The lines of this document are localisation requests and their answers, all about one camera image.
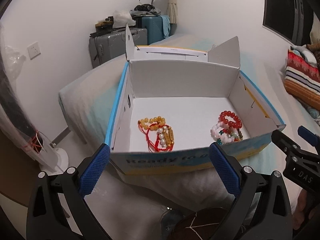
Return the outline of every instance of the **open box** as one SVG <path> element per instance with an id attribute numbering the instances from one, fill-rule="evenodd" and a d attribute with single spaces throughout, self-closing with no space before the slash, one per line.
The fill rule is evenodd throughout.
<path id="1" fill-rule="evenodd" d="M 168 174 L 212 167 L 210 130 L 221 112 L 242 120 L 243 140 L 223 144 L 237 159 L 260 152 L 284 122 L 259 88 L 240 71 L 238 37 L 209 52 L 135 47 L 126 30 L 127 63 L 111 112 L 105 143 L 111 162 L 126 175 Z M 174 132 L 172 152 L 151 153 L 138 120 L 165 117 Z M 156 141 L 156 132 L 149 133 Z"/>

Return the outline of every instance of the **power socket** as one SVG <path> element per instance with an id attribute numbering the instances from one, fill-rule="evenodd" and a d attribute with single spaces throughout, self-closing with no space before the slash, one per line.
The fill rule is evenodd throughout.
<path id="1" fill-rule="evenodd" d="M 36 56 L 41 54 L 39 43 L 37 41 L 31 44 L 30 46 L 28 46 L 28 53 L 29 53 L 30 59 L 34 59 Z"/>

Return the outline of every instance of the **silver bolt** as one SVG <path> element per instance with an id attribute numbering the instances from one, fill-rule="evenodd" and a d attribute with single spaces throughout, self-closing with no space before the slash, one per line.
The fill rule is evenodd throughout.
<path id="1" fill-rule="evenodd" d="M 72 174 L 76 171 L 76 169 L 74 167 L 70 167 L 67 169 L 67 173 Z"/>
<path id="2" fill-rule="evenodd" d="M 251 169 L 251 167 L 249 167 L 249 166 L 245 166 L 243 169 L 244 169 L 244 171 L 245 171 L 246 173 L 251 173 L 251 172 L 252 172 L 252 169 Z"/>
<path id="3" fill-rule="evenodd" d="M 45 176 L 45 173 L 43 171 L 41 171 L 39 174 L 38 174 L 38 177 L 39 178 L 43 178 Z"/>
<path id="4" fill-rule="evenodd" d="M 281 177 L 281 173 L 279 171 L 275 171 L 273 174 L 278 178 Z"/>

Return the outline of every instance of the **jewelry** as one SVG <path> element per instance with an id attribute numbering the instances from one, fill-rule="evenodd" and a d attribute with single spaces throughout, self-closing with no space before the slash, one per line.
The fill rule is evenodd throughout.
<path id="1" fill-rule="evenodd" d="M 172 151 L 174 144 L 173 131 L 172 128 L 165 123 L 165 118 L 158 116 L 150 119 L 141 119 L 138 121 L 138 128 L 143 134 L 145 134 L 150 152 Z M 150 131 L 157 131 L 156 143 L 150 141 Z"/>
<path id="2" fill-rule="evenodd" d="M 226 119 L 226 116 L 233 118 L 233 121 Z M 243 135 L 240 131 L 242 122 L 239 117 L 231 111 L 223 111 L 219 116 L 218 123 L 212 127 L 211 135 L 218 144 L 241 141 Z"/>

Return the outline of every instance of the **striped blanket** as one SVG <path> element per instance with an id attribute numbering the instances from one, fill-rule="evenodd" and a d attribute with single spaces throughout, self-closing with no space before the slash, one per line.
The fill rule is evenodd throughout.
<path id="1" fill-rule="evenodd" d="M 320 110 L 319 70 L 291 50 L 288 50 L 284 87 L 289 94 Z"/>

